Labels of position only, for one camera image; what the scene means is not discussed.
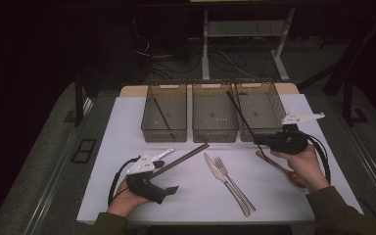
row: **fork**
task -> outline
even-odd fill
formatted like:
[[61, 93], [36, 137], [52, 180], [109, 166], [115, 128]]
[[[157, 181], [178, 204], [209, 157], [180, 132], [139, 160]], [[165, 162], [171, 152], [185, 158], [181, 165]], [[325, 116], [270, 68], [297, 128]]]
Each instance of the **fork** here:
[[230, 183], [233, 185], [234, 189], [236, 190], [236, 192], [238, 193], [240, 198], [246, 203], [246, 205], [250, 209], [250, 211], [255, 212], [256, 211], [255, 206], [253, 206], [253, 204], [249, 201], [249, 199], [246, 197], [246, 195], [244, 195], [244, 193], [240, 190], [240, 188], [237, 186], [237, 184], [234, 183], [234, 181], [230, 178], [230, 176], [228, 176], [228, 170], [225, 167], [225, 165], [222, 162], [220, 157], [215, 158], [215, 166], [219, 169], [219, 172], [221, 172], [221, 174], [223, 176], [225, 176], [228, 179], [228, 181], [230, 181]]

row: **gray basket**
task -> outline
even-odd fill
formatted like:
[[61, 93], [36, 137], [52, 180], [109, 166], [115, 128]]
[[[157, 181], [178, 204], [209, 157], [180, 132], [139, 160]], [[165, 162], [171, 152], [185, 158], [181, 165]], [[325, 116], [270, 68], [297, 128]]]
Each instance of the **gray basket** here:
[[[241, 113], [254, 134], [273, 134], [282, 129], [286, 116], [274, 83], [259, 83], [255, 79], [236, 79], [236, 100]], [[240, 137], [243, 142], [253, 138], [239, 117]]]
[[229, 80], [193, 82], [193, 134], [195, 143], [233, 143], [238, 133], [235, 108], [226, 92]]
[[141, 129], [146, 142], [187, 141], [187, 84], [151, 82]]

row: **knife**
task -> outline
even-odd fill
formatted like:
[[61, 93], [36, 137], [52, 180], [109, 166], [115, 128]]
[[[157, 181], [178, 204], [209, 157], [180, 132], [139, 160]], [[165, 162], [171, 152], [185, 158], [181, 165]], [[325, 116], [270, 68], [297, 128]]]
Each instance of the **knife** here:
[[219, 172], [219, 169], [215, 166], [215, 164], [212, 161], [212, 159], [206, 153], [204, 153], [204, 157], [206, 158], [206, 162], [209, 165], [210, 170], [212, 171], [212, 173], [215, 176], [215, 178], [219, 179], [221, 182], [224, 183], [224, 185], [228, 188], [228, 190], [230, 190], [230, 193], [236, 199], [236, 201], [239, 204], [241, 210], [243, 211], [243, 214], [245, 216], [249, 216], [250, 215], [250, 211], [247, 208], [246, 204], [240, 199], [240, 196], [234, 191], [233, 187], [228, 183], [228, 181], [221, 174], [221, 172]]

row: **sleeve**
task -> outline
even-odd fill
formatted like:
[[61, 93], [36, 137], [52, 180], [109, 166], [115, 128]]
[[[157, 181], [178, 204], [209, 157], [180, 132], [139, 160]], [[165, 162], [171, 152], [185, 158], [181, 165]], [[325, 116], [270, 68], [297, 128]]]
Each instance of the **sleeve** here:
[[376, 220], [348, 206], [335, 187], [306, 195], [315, 216], [317, 235], [376, 234]]
[[101, 212], [88, 235], [124, 235], [126, 226], [126, 218], [112, 213]]

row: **hand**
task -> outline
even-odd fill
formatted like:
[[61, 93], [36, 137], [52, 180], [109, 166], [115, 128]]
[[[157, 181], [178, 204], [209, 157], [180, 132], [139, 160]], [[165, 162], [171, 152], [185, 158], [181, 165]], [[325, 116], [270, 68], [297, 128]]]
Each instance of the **hand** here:
[[124, 179], [117, 188], [116, 195], [107, 212], [128, 217], [137, 207], [150, 202], [150, 200], [130, 192], [126, 179]]
[[287, 160], [288, 166], [300, 177], [309, 192], [329, 186], [320, 169], [313, 145], [307, 145], [306, 150], [296, 155], [288, 155], [275, 151], [271, 151], [270, 153], [273, 156]]

